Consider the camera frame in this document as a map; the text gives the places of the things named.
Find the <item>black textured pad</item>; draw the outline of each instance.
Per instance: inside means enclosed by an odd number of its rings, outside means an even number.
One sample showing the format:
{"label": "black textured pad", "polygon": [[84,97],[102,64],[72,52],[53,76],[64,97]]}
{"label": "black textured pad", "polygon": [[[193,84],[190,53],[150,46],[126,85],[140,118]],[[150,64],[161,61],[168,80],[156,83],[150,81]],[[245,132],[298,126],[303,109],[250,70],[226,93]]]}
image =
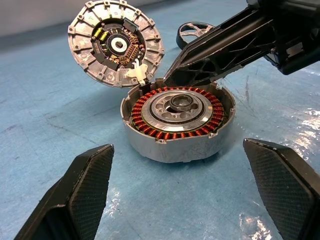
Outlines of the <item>black textured pad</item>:
{"label": "black textured pad", "polygon": [[112,145],[77,156],[43,196],[16,240],[93,240],[106,206]]}
{"label": "black textured pad", "polygon": [[313,240],[319,227],[320,177],[297,153],[272,142],[245,139],[262,201],[284,240]]}

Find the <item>copper winding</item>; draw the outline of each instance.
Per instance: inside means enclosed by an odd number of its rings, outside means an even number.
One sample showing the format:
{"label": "copper winding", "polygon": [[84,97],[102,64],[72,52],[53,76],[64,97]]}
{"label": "copper winding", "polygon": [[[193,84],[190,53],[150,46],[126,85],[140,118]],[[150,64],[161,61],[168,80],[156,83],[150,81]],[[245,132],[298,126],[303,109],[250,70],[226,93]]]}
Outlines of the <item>copper winding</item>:
{"label": "copper winding", "polygon": [[[168,90],[189,90],[194,91],[197,93],[202,94],[205,96],[212,104],[213,107],[213,116],[205,126],[201,127],[200,129],[189,131],[189,132],[162,132],[154,129],[152,126],[148,126],[146,122],[143,120],[141,115],[141,110],[144,103],[153,95],[157,93],[165,92]],[[179,138],[187,138],[187,137],[194,137],[194,136],[203,136],[207,135],[212,132],[216,132],[217,129],[222,125],[224,119],[224,108],[222,103],[219,101],[217,97],[213,94],[206,92],[200,88],[193,88],[193,87],[163,87],[154,89],[137,100],[136,104],[132,108],[132,120],[139,131],[142,131],[144,134],[154,137],[156,139],[164,139],[164,140],[175,140]]]}

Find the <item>wall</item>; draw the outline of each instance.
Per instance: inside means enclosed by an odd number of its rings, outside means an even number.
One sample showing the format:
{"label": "wall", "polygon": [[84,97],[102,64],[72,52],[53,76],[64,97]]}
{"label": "wall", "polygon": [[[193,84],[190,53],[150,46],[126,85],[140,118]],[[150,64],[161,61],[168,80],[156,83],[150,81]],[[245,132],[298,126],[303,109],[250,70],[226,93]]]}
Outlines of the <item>wall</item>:
{"label": "wall", "polygon": [[[163,0],[127,0],[139,7]],[[88,0],[2,0],[0,37],[71,22]]]}

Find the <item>blue floor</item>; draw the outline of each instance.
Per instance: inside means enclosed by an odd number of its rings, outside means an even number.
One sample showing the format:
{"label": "blue floor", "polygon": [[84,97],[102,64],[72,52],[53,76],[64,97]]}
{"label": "blue floor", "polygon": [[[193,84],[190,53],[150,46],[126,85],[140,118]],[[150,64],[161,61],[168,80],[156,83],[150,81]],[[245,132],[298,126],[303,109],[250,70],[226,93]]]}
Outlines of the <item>blue floor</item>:
{"label": "blue floor", "polygon": [[[245,5],[180,0],[142,7],[166,50],[157,76],[180,52],[181,24],[218,25]],[[219,83],[237,103],[227,146],[206,160],[159,163],[129,145],[120,116],[128,89],[82,71],[67,24],[0,39],[0,240],[14,238],[76,155],[107,143],[115,155],[97,240],[281,240],[242,141],[292,147],[320,173],[320,64],[283,76],[259,59]]]}

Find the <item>blue mat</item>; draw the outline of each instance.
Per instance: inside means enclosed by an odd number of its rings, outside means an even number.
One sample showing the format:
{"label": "blue mat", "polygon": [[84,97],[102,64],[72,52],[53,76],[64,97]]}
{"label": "blue mat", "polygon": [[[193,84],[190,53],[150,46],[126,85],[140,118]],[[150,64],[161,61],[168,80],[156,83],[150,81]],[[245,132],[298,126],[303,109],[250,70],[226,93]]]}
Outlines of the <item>blue mat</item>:
{"label": "blue mat", "polygon": [[[180,52],[181,24],[218,25],[245,6],[181,0],[142,7],[166,50],[157,77]],[[104,86],[82,71],[69,50],[67,24],[0,43],[0,240],[14,238],[76,155],[103,144],[113,143],[115,156],[97,240],[280,240],[244,137],[292,147],[320,172],[318,63],[284,76],[259,59],[220,80],[237,103],[229,144],[205,160],[163,164],[130,146],[120,116],[128,89]]]}

